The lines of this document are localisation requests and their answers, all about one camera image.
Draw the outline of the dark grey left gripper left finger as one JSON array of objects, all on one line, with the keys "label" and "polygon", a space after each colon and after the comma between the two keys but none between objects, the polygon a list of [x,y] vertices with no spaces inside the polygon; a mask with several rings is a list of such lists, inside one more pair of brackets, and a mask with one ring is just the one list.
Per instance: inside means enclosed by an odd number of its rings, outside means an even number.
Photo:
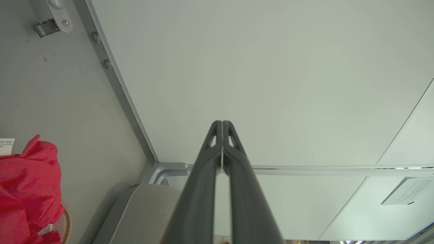
[{"label": "dark grey left gripper left finger", "polygon": [[216,175],[221,164],[223,122],[211,124],[183,187],[163,244],[212,244]]}]

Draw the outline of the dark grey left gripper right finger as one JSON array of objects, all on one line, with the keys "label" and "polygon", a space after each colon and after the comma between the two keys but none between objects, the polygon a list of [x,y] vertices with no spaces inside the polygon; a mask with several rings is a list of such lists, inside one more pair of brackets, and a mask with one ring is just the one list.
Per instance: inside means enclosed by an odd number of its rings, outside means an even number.
[{"label": "dark grey left gripper right finger", "polygon": [[223,168],[230,180],[232,243],[283,244],[270,207],[230,121],[223,121]]}]

